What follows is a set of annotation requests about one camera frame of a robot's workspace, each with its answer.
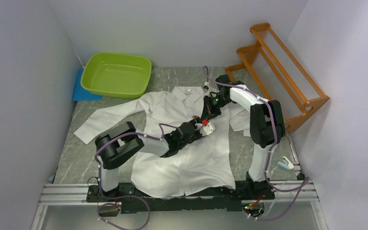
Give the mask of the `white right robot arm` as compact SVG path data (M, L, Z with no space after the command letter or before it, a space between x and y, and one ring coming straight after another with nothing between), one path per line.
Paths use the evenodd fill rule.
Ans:
M244 186L244 192L251 199L263 192L260 182L267 180L271 154L285 134L281 105L277 100L268 100L251 91L240 82L222 83L205 74L208 87L210 82L218 85L219 92L204 97L201 120L210 121L221 115L221 108L236 103L249 112L249 131L254 142L252 164L248 175L252 179Z

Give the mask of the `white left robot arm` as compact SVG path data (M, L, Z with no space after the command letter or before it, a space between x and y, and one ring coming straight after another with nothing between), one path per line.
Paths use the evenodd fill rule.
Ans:
M208 121L194 118L160 137L140 132L132 122L125 122L100 134L96 140L94 159L99 164L99 195L105 201L112 201L118 195L118 168L138 152L153 154L160 158L176 155L188 144L206 136Z

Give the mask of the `white button-up shirt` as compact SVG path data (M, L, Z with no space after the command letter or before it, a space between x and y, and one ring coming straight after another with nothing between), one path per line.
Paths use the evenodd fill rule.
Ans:
M207 106L207 98L200 87L175 87L96 110L75 135L96 145L102 190L119 187L119 169L130 158L132 183L151 197L234 189L229 130L247 130L249 114L219 98Z

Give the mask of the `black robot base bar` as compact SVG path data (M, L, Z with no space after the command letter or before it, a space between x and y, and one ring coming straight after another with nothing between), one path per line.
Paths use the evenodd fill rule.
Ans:
M214 210L241 211L248 203L255 200L273 200L274 190L268 185L257 185L249 181L236 181L235 189L226 187L210 187L191 196L178 196L169 198L154 198L137 189L133 183L119 183L118 187L105 192L106 197L118 199L105 199L101 196L97 184L89 185L86 201L88 203L106 203L116 201L121 203L123 214L146 212L145 204L132 196L145 200L150 211L181 211L181 210Z

